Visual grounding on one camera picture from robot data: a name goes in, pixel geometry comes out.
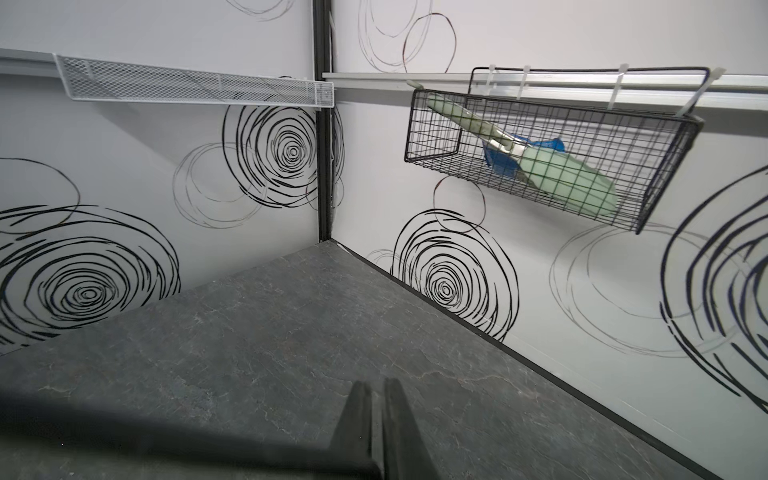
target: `marble-pattern floor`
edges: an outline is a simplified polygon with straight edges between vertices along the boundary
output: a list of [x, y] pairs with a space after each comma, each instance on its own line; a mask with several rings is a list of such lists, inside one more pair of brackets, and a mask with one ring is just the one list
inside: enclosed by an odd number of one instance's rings
[[[334, 243], [0, 358], [3, 389], [326, 445], [402, 381], [443, 478], [698, 478]], [[380, 397], [374, 453], [381, 459]], [[273, 478], [0, 440], [3, 478]]]

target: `black swirl graphic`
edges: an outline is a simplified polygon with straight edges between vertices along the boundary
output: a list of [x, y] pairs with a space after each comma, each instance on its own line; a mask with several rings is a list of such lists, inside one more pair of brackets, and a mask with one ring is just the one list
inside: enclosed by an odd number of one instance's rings
[[[236, 155], [234, 144], [200, 145], [184, 157], [174, 172], [173, 194], [176, 208], [185, 219], [201, 227], [238, 227], [262, 207], [251, 200], [253, 195], [260, 195], [253, 186], [250, 187], [251, 195], [246, 195], [240, 190], [240, 185], [227, 168], [223, 150]], [[202, 173], [199, 171], [200, 164], [208, 167]], [[230, 196], [213, 196], [208, 190], [227, 192]], [[262, 189], [262, 199], [266, 192], [266, 188]]]
[[[438, 208], [438, 207], [437, 207], [437, 190], [440, 188], [440, 185], [442, 184], [442, 182], [444, 182], [444, 181], [446, 181], [446, 180], [454, 180], [454, 179], [455, 179], [455, 180], [459, 180], [460, 182], [461, 182], [461, 181], [465, 181], [465, 180], [462, 180], [462, 179], [460, 179], [460, 178], [457, 178], [457, 177], [453, 177], [453, 176], [451, 176], [451, 175], [445, 175], [443, 178], [441, 178], [440, 180], [438, 180], [437, 184], [435, 184], [435, 188], [434, 188], [434, 189], [432, 189], [432, 209], [433, 209], [433, 210], [436, 210], [436, 209]], [[476, 227], [479, 227], [479, 226], [480, 226], [480, 225], [482, 225], [482, 223], [485, 221], [485, 215], [488, 213], [488, 206], [485, 204], [485, 194], [484, 194], [484, 193], [482, 193], [482, 189], [480, 188], [480, 186], [479, 186], [479, 185], [477, 185], [477, 184], [476, 184], [476, 183], [474, 183], [474, 182], [468, 182], [468, 183], [472, 184], [472, 185], [473, 185], [473, 186], [474, 186], [474, 187], [477, 189], [478, 193], [480, 194], [480, 202], [477, 202], [477, 204], [480, 204], [480, 203], [482, 203], [482, 215], [481, 215], [481, 216], [479, 216], [479, 218], [478, 218], [478, 221], [472, 222], [472, 224], [473, 224], [474, 226], [476, 226]], [[462, 196], [461, 202], [462, 202], [464, 205], [466, 205], [466, 204], [469, 204], [469, 203], [472, 203], [470, 200], [468, 200], [468, 197], [464, 197], [464, 196]], [[464, 232], [459, 232], [459, 233], [466, 233], [466, 232], [468, 232], [468, 231], [470, 231], [470, 230], [472, 230], [472, 229], [474, 229], [474, 228], [475, 228], [475, 227], [471, 227], [471, 228], [469, 228], [469, 229], [465, 230]]]
[[344, 170], [344, 125], [341, 122], [341, 114], [334, 107], [332, 112], [333, 127], [331, 128], [331, 164], [333, 166], [333, 206], [341, 205], [344, 199], [344, 182], [341, 174]]
[[[28, 158], [0, 157], [0, 207], [3, 211], [13, 211], [43, 205], [77, 205], [80, 203], [80, 190], [64, 172], [50, 165]], [[58, 219], [46, 218], [54, 223], [65, 222], [71, 216], [62, 212]], [[38, 228], [47, 227], [33, 220], [6, 224], [0, 227], [0, 233], [21, 235], [31, 233]]]
[[[768, 166], [726, 185], [677, 228], [661, 261], [661, 315], [681, 349], [712, 379], [768, 413]], [[736, 212], [725, 223], [713, 215]], [[709, 240], [684, 273], [670, 268], [680, 233], [695, 227]], [[683, 302], [671, 293], [685, 291]], [[680, 313], [688, 314], [680, 319]], [[738, 334], [714, 351], [697, 345], [708, 336]]]
[[240, 190], [270, 208], [301, 207], [317, 196], [314, 117], [295, 107], [228, 107], [224, 157]]
[[391, 275], [392, 265], [395, 262], [395, 253], [386, 248], [381, 248], [369, 253], [366, 256], [366, 260]]
[[[576, 235], [558, 251], [549, 269], [552, 296], [579, 329], [612, 349], [685, 357], [666, 334], [655, 308], [660, 299], [655, 265], [674, 233], [672, 227], [648, 223], [640, 236], [608, 225]], [[686, 231], [680, 232], [678, 240], [676, 263], [693, 259], [707, 242], [706, 237]], [[618, 272], [631, 272], [631, 278], [617, 283]], [[689, 315], [681, 313], [678, 318]], [[727, 331], [728, 336], [734, 333], [735, 329]], [[696, 344], [702, 351], [710, 351], [725, 340], [706, 336]]]
[[0, 212], [0, 226], [27, 223], [48, 227], [0, 243], [0, 351], [180, 290], [176, 251], [146, 220], [95, 205]]
[[402, 11], [402, 28], [386, 31], [376, 23], [371, 1], [362, 0], [358, 11], [357, 41], [368, 64], [382, 72], [392, 73], [400, 69], [407, 72], [407, 65], [424, 47], [430, 25], [438, 21], [445, 22], [452, 33], [451, 38], [444, 41], [444, 44], [453, 42], [453, 52], [444, 70], [447, 72], [456, 55], [456, 30], [448, 17], [432, 10], [433, 3], [432, 0], [416, 0], [413, 9]]
[[259, 22], [268, 22], [285, 15], [295, 0], [227, 0], [227, 3], [242, 13], [256, 17]]
[[[377, 261], [388, 256], [375, 254]], [[461, 214], [421, 212], [402, 228], [391, 254], [392, 275], [493, 338], [503, 341], [515, 324], [515, 267], [486, 229]]]

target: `light green object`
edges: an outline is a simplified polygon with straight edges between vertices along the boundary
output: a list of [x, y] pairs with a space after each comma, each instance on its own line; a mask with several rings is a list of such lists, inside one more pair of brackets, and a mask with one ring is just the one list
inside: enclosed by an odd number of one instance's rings
[[616, 212], [614, 183], [573, 155], [528, 145], [441, 95], [427, 95], [427, 106], [509, 155], [526, 173], [529, 183], [563, 200], [571, 209], [592, 215]]
[[528, 147], [516, 160], [539, 190], [563, 200], [569, 207], [592, 215], [612, 215], [616, 211], [614, 183], [573, 155], [551, 148]]

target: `white hook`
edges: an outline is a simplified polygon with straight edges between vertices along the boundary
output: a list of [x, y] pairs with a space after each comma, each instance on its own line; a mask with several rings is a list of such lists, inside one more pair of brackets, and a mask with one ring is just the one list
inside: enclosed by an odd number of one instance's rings
[[628, 63], [623, 63], [619, 66], [619, 76], [616, 77], [614, 92], [611, 94], [611, 99], [608, 101], [608, 110], [614, 109], [614, 102], [616, 101], [616, 97], [619, 95], [619, 90], [621, 90], [621, 81], [624, 80], [624, 74], [627, 73], [627, 70], [629, 70]]
[[493, 79], [494, 71], [496, 70], [496, 64], [490, 64], [488, 66], [488, 77], [485, 79], [485, 94], [491, 94], [491, 87], [489, 86], [491, 84], [491, 80]]
[[523, 67], [523, 78], [520, 80], [520, 88], [518, 88], [518, 100], [523, 96], [523, 87], [525, 86], [525, 79], [528, 78], [528, 73], [531, 71], [531, 66], [526, 65]]
[[705, 81], [704, 84], [701, 85], [698, 90], [696, 90], [696, 93], [694, 94], [694, 96], [691, 97], [688, 103], [683, 105], [683, 107], [680, 110], [678, 110], [674, 116], [682, 117], [683, 114], [687, 113], [693, 107], [693, 105], [696, 103], [699, 97], [703, 95], [705, 91], [707, 91], [710, 85], [712, 85], [715, 82], [715, 80], [722, 77], [724, 73], [725, 73], [725, 68], [723, 67], [717, 67], [713, 69], [710, 72], [710, 77], [707, 79], [707, 81]]

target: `white wire mesh shelf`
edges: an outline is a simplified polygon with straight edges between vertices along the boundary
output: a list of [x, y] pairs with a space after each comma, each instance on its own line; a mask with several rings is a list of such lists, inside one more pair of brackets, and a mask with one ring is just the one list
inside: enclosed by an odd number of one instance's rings
[[82, 101], [332, 108], [333, 83], [247, 77], [55, 55], [67, 95]]

